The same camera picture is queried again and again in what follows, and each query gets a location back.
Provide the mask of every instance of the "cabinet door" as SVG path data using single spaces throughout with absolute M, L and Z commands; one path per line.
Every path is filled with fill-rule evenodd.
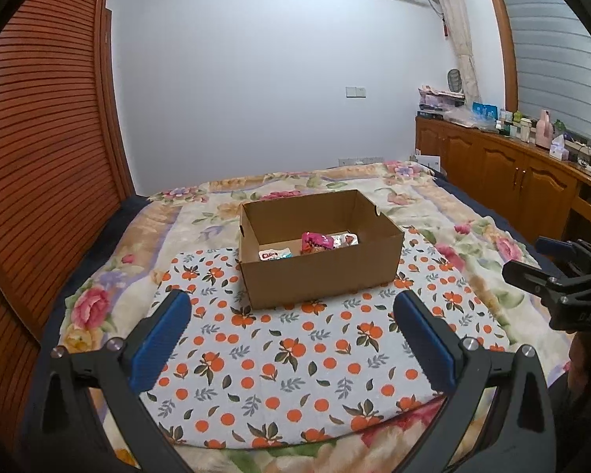
M 418 133 L 416 133 L 416 148 L 421 154 L 440 156 L 442 125 L 436 122 L 418 121 Z
M 576 184 L 575 178 L 546 161 L 528 158 L 521 175 L 515 227 L 532 245 L 540 236 L 562 237 Z
M 480 140 L 471 183 L 477 201 L 514 223 L 518 210 L 517 181 L 524 165 L 523 153 L 491 140 Z
M 472 165 L 474 163 L 473 138 L 468 132 L 449 131 L 446 140 L 446 172 L 448 180 L 464 190 L 472 192 Z

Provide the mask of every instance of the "storage box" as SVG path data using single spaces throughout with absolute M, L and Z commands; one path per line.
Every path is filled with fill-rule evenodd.
M 358 245 L 301 255 L 302 234 L 354 233 Z M 291 258 L 261 261 L 265 249 Z M 392 281 L 403 232 L 358 190 L 250 202 L 241 211 L 239 260 L 250 304 L 274 308 Z

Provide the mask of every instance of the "floral bedspread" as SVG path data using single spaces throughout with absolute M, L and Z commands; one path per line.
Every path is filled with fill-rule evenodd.
M 211 181 L 156 194 L 127 228 L 114 256 L 66 299 L 60 344 L 72 353 L 84 352 L 112 336 L 126 337 L 148 313 L 175 256 L 238 245 L 238 212 L 246 202 L 355 188 L 396 224 L 415 228 L 433 244 L 488 309 L 512 350 L 530 343 L 550 382 L 562 373 L 568 339 L 549 329 L 549 315 L 537 297 L 509 286 L 500 273 L 508 260 L 536 265 L 535 260 L 491 218 L 481 218 L 438 187 L 429 170 L 410 162 Z M 117 456 L 134 464 L 100 393 L 93 391 L 93 399 Z M 399 416 L 361 433 L 323 442 L 308 436 L 306 444 L 263 450 L 191 447 L 180 426 L 161 430 L 198 472 L 385 472 L 407 455 L 440 403 L 436 399 L 420 406 L 402 399 Z M 478 411 L 456 456 L 473 446 L 485 409 Z

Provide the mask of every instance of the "curtain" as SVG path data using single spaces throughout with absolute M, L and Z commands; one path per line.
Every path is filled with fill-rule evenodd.
M 466 3 L 464 0 L 440 0 L 442 12 L 449 28 L 449 36 L 453 42 L 453 50 L 457 57 L 457 68 L 462 77 L 462 87 L 466 96 L 466 104 L 481 102 L 475 64 L 471 30 L 468 24 Z

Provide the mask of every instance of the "window blind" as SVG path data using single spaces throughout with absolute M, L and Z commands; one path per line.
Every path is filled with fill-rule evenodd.
M 564 0 L 505 0 L 512 26 L 519 110 L 550 110 L 591 138 L 591 36 Z

